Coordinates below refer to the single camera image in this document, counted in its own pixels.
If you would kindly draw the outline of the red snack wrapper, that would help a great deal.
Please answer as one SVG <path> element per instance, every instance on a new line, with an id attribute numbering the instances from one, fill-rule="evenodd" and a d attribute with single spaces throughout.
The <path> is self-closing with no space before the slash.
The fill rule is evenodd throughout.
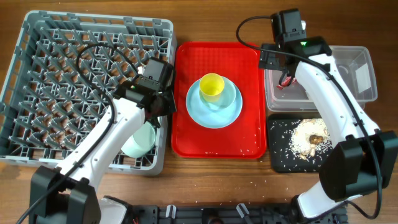
<path id="1" fill-rule="evenodd" d="M 295 77 L 280 77 L 276 87 L 282 90 L 294 83 L 297 83 L 297 79 Z"/>

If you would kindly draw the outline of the green food bowl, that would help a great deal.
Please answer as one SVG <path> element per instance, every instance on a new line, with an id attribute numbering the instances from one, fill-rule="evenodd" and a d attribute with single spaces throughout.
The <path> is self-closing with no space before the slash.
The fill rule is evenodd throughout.
<path id="1" fill-rule="evenodd" d="M 122 146 L 122 152 L 132 158 L 147 154 L 154 146 L 156 131 L 153 125 L 146 122 Z"/>

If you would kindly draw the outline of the yellow plastic cup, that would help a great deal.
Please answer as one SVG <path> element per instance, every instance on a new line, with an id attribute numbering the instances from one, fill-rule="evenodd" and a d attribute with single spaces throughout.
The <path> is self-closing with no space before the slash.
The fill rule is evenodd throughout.
<path id="1" fill-rule="evenodd" d="M 208 73 L 200 79 L 200 93 L 207 102 L 217 102 L 223 90 L 223 77 L 217 73 Z"/>

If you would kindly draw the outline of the light blue plate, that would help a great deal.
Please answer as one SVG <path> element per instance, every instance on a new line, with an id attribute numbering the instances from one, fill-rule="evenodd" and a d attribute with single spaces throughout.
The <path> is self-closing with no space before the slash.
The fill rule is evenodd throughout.
<path id="1" fill-rule="evenodd" d="M 210 129 L 220 129 L 232 124 L 243 108 L 242 94 L 236 85 L 235 87 L 236 99 L 231 106 L 223 110 L 211 110 L 201 101 L 200 80 L 197 80 L 189 88 L 186 96 L 186 109 L 191 119 L 200 126 Z"/>

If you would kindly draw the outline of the rice and mushroom leftovers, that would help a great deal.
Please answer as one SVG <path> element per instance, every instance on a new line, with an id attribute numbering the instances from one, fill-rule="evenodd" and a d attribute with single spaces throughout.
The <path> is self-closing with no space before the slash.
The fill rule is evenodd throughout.
<path id="1" fill-rule="evenodd" d="M 299 159 L 309 159 L 331 149 L 330 134 L 320 118 L 303 119 L 293 129 L 289 142 L 290 150 Z"/>

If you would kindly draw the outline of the small green saucer bowl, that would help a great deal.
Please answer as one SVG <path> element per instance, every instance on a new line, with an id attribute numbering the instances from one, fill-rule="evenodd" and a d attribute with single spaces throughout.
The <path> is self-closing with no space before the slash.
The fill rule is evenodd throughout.
<path id="1" fill-rule="evenodd" d="M 202 103 L 211 110 L 223 110 L 231 106 L 236 99 L 236 87 L 233 82 L 228 79 L 224 79 L 224 89 L 221 92 L 221 96 L 216 102 L 206 101 L 204 94 L 200 92 Z"/>

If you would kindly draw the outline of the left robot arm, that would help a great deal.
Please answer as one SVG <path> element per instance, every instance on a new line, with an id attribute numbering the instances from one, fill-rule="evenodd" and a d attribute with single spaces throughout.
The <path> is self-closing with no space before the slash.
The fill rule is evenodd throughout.
<path id="1" fill-rule="evenodd" d="M 100 122 L 66 159 L 35 171 L 29 223 L 137 223 L 132 205 L 96 192 L 126 141 L 146 121 L 175 112 L 173 74 L 172 64 L 150 58 L 142 74 L 116 88 Z"/>

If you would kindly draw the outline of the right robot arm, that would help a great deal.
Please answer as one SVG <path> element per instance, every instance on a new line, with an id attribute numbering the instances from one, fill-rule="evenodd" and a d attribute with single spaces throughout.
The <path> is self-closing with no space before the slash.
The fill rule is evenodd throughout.
<path id="1" fill-rule="evenodd" d="M 343 81 L 323 37 L 308 37 L 297 9 L 270 15 L 274 41 L 261 47 L 260 67 L 296 79 L 326 124 L 332 151 L 319 170 L 318 182 L 292 202 L 300 223 L 324 217 L 362 196 L 375 193 L 381 210 L 397 157 L 397 135 L 382 131 L 359 106 Z"/>

